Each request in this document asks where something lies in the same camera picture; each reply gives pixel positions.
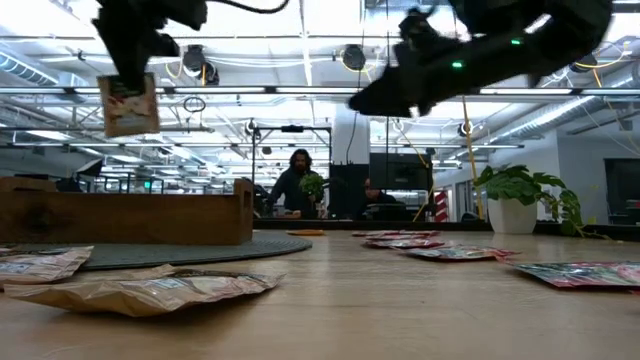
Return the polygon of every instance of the fluorescent light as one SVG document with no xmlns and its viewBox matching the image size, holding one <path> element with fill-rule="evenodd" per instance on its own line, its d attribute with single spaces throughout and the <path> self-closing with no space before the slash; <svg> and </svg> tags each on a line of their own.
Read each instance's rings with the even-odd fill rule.
<svg viewBox="0 0 640 360">
<path fill-rule="evenodd" d="M 73 139 L 71 136 L 65 135 L 58 131 L 32 130 L 32 131 L 27 131 L 27 134 L 31 134 L 31 135 L 43 137 L 46 139 L 51 139 L 51 140 L 58 140 L 58 141 Z"/>
<path fill-rule="evenodd" d="M 123 143 L 126 147 L 172 147 L 173 144 L 156 144 L 156 143 Z"/>
<path fill-rule="evenodd" d="M 86 152 L 87 154 L 95 155 L 95 156 L 104 156 L 103 153 L 99 151 L 95 151 L 93 149 L 80 148 L 81 151 Z"/>
<path fill-rule="evenodd" d="M 26 146 L 26 147 L 63 147 L 63 143 L 9 143 L 13 146 Z"/>
<path fill-rule="evenodd" d="M 160 172 L 167 175 L 180 175 L 178 170 L 160 170 Z"/>
<path fill-rule="evenodd" d="M 116 143 L 70 143 L 69 146 L 75 147 L 118 147 L 120 144 Z"/>
<path fill-rule="evenodd" d="M 417 148 L 434 148 L 434 149 L 461 149 L 464 147 L 464 145 L 455 145 L 455 144 L 418 144 L 418 143 L 413 143 L 412 144 L 414 147 Z M 372 148 L 375 149 L 384 149 L 387 147 L 386 144 L 371 144 Z M 389 144 L 390 148 L 404 148 L 404 147 L 411 147 L 411 145 L 409 145 L 409 143 L 406 144 Z"/>
<path fill-rule="evenodd" d="M 128 155 L 111 155 L 112 158 L 118 160 L 118 161 L 122 161 L 122 162 L 128 162 L 128 163 L 141 163 L 144 162 L 144 160 L 134 157 L 134 156 L 128 156 Z"/>
<path fill-rule="evenodd" d="M 572 89 L 481 89 L 481 95 L 569 95 Z"/>
<path fill-rule="evenodd" d="M 459 166 L 434 166 L 434 170 L 460 170 L 462 167 Z"/>
<path fill-rule="evenodd" d="M 354 87 L 292 87 L 279 86 L 276 88 L 278 94 L 355 94 L 358 88 Z"/>
<path fill-rule="evenodd" d="M 521 149 L 524 145 L 473 145 L 473 150 L 476 149 Z"/>
<path fill-rule="evenodd" d="M 65 94 L 63 88 L 59 87 L 3 87 L 0 88 L 2 95 L 60 95 Z"/>
<path fill-rule="evenodd" d="M 100 94 L 99 88 L 81 87 L 75 88 L 74 91 L 77 94 Z"/>
<path fill-rule="evenodd" d="M 582 95 L 611 95 L 612 89 L 585 89 Z M 640 89 L 615 89 L 615 95 L 640 95 Z"/>
<path fill-rule="evenodd" d="M 265 88 L 260 86 L 220 86 L 220 87 L 177 87 L 173 88 L 176 94 L 264 94 Z"/>
</svg>

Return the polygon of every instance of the long hair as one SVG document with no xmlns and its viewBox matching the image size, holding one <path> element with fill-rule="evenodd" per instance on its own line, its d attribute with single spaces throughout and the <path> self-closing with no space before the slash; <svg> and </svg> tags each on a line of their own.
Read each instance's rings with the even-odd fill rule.
<svg viewBox="0 0 640 360">
<path fill-rule="evenodd" d="M 291 158 L 289 158 L 289 167 L 293 168 L 295 166 L 297 155 L 304 155 L 305 163 L 307 165 L 306 170 L 311 170 L 311 164 L 313 163 L 313 160 L 311 159 L 311 156 L 309 156 L 309 152 L 305 149 L 298 149 L 293 152 L 293 155 L 291 155 Z"/>
</svg>

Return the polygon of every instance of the small plant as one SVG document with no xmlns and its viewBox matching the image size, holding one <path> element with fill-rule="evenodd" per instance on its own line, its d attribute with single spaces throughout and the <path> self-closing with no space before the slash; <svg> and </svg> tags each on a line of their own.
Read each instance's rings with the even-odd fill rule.
<svg viewBox="0 0 640 360">
<path fill-rule="evenodd" d="M 306 194 L 313 195 L 316 198 L 322 196 L 323 185 L 325 181 L 322 176 L 318 174 L 309 174 L 302 177 L 300 180 L 300 189 Z"/>
<path fill-rule="evenodd" d="M 515 199 L 524 206 L 538 201 L 551 207 L 551 215 L 555 221 L 561 221 L 561 230 L 565 235 L 581 236 L 593 235 L 583 231 L 580 201 L 578 196 L 567 189 L 560 178 L 545 173 L 529 173 L 524 165 L 505 165 L 496 169 L 487 166 L 475 182 L 476 187 L 487 191 L 487 197 L 492 200 Z M 544 192 L 543 185 L 560 188 L 560 195 Z"/>
</svg>

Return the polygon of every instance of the white pot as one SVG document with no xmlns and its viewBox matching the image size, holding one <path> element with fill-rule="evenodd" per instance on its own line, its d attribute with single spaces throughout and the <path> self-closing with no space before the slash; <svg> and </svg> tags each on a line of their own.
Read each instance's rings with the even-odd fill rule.
<svg viewBox="0 0 640 360">
<path fill-rule="evenodd" d="M 531 234 L 538 219 L 538 204 L 518 200 L 489 200 L 489 220 L 498 234 Z"/>
</svg>

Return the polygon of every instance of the wooden table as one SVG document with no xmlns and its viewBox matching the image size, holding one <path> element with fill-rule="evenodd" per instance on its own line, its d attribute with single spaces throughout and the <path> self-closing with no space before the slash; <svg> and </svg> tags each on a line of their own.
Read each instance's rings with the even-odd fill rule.
<svg viewBox="0 0 640 360">
<path fill-rule="evenodd" d="M 441 238 L 525 252 L 519 261 L 640 260 L 637 243 Z M 313 241 L 288 256 L 203 266 L 288 276 L 263 296 L 164 318 L 76 315 L 0 295 L 0 359 L 638 359 L 640 296 L 557 291 L 497 262 L 364 249 L 347 232 Z"/>
</svg>

